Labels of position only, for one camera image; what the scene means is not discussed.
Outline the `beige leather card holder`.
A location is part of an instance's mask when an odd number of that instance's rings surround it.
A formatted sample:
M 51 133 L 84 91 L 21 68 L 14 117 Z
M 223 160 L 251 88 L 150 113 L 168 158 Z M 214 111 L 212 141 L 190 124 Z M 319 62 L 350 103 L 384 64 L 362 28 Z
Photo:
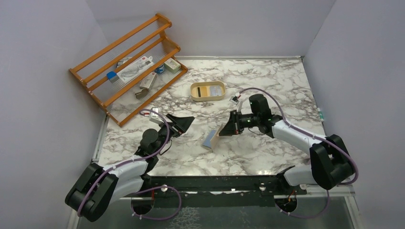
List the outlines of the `beige leather card holder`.
M 211 130 L 202 143 L 202 147 L 210 150 L 214 150 L 220 140 L 224 139 L 225 136 L 220 136 L 219 133 L 223 129 L 224 125 L 220 125 L 217 129 Z

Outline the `orange wooden shelf rack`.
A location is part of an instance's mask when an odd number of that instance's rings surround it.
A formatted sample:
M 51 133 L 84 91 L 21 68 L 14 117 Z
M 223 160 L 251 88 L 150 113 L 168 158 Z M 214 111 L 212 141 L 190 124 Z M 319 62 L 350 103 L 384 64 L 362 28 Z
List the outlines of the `orange wooden shelf rack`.
M 166 30 L 172 22 L 156 13 L 87 60 L 70 68 L 96 104 L 123 127 L 141 109 L 180 79 L 188 69 L 182 63 L 171 70 L 180 46 Z

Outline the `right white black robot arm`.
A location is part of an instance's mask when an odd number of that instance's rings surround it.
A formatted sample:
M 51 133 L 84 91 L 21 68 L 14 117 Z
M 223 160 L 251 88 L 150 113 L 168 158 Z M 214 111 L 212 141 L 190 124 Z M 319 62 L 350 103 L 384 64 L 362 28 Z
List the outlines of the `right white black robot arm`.
M 308 166 L 289 167 L 276 175 L 279 186 L 318 185 L 330 190 L 355 173 L 355 167 L 347 158 L 347 149 L 339 136 L 316 136 L 286 124 L 282 116 L 272 114 L 262 94 L 250 96 L 249 103 L 252 112 L 243 114 L 238 110 L 231 111 L 228 122 L 218 135 L 240 135 L 246 128 L 257 127 L 261 133 L 287 142 L 308 154 Z

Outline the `beige oval tray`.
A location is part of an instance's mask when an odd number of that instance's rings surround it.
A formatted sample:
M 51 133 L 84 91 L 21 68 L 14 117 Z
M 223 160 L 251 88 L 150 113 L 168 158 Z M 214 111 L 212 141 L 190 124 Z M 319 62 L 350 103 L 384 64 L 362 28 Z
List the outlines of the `beige oval tray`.
M 222 100 L 225 92 L 225 84 L 221 81 L 197 82 L 190 86 L 191 98 L 196 102 Z

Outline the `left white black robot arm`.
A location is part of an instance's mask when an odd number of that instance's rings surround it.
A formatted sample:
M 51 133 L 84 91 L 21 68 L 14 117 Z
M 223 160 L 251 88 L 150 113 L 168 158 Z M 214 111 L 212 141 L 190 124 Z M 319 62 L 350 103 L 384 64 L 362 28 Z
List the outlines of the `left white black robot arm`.
M 107 167 L 97 163 L 88 165 L 65 197 L 65 204 L 79 217 L 94 222 L 107 210 L 109 204 L 129 194 L 153 193 L 151 177 L 147 175 L 158 162 L 158 154 L 173 137 L 184 134 L 194 121 L 193 116 L 176 117 L 167 114 L 161 118 L 160 130 L 143 132 L 134 155 Z

